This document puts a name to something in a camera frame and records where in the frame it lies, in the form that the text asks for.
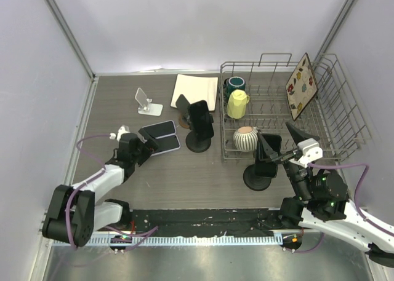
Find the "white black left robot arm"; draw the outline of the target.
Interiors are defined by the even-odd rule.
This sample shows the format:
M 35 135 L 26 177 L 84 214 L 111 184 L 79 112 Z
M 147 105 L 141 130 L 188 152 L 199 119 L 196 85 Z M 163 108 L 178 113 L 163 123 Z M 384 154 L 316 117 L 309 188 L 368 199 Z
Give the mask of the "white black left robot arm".
M 121 126 L 109 138 L 118 142 L 112 157 L 101 164 L 98 172 L 72 186 L 61 184 L 53 192 L 42 226 L 47 239 L 83 247 L 93 232 L 114 227 L 125 231 L 131 223 L 132 213 L 127 202 L 108 199 L 98 201 L 110 190 L 125 183 L 158 150 L 159 143 L 144 129 L 131 133 Z

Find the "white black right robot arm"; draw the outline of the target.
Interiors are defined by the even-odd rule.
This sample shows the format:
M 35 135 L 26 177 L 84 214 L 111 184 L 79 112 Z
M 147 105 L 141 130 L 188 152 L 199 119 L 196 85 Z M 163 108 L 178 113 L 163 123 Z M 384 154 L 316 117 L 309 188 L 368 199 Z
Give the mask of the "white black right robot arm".
M 307 228 L 349 243 L 381 266 L 393 267 L 393 226 L 362 211 L 339 175 L 339 165 L 317 165 L 323 150 L 319 137 L 291 123 L 286 127 L 296 148 L 284 154 L 258 133 L 256 159 L 283 165 L 295 196 L 283 199 L 279 224 Z

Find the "black phone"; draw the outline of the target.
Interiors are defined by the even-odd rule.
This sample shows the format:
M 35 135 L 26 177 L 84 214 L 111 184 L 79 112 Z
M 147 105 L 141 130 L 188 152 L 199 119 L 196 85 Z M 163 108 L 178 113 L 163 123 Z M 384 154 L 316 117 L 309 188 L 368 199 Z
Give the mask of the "black phone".
M 188 113 L 191 129 L 198 139 L 206 140 L 214 136 L 213 118 L 209 113 L 209 108 L 205 100 L 191 104 L 188 108 Z
M 279 135 L 262 134 L 262 137 L 272 148 L 272 150 L 274 150 L 278 154 L 280 153 L 282 138 Z M 257 149 L 255 152 L 254 173 L 257 176 L 275 178 L 278 172 L 278 165 L 274 162 L 263 161 L 264 159 L 268 159 L 268 156 L 263 151 L 263 144 L 258 141 Z

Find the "lilac case phone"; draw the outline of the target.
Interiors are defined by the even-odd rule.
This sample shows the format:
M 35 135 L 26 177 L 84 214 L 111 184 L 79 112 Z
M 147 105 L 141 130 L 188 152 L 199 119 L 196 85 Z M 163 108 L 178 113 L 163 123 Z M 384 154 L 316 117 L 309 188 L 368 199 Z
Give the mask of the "lilac case phone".
M 158 138 L 156 141 L 158 142 L 159 147 L 152 153 L 152 156 L 158 156 L 180 149 L 180 142 L 177 135 Z
M 176 127 L 173 120 L 159 122 L 142 128 L 153 138 L 163 138 L 176 134 Z

